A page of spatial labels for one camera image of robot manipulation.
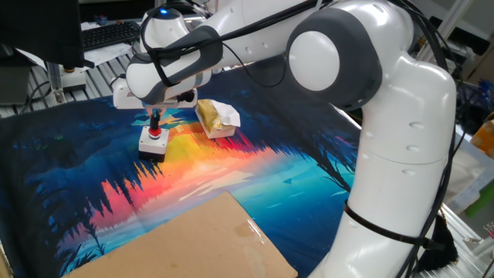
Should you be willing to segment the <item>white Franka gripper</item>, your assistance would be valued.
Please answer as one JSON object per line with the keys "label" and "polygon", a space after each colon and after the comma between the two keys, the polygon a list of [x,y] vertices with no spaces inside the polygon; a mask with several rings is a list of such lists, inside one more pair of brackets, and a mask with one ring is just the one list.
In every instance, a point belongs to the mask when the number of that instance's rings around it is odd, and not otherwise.
{"label": "white Franka gripper", "polygon": [[150,130],[160,131],[159,121],[161,110],[171,108],[193,108],[198,102],[198,92],[196,89],[172,97],[159,104],[147,104],[136,98],[130,91],[127,81],[123,78],[113,80],[113,105],[119,110],[151,109]]}

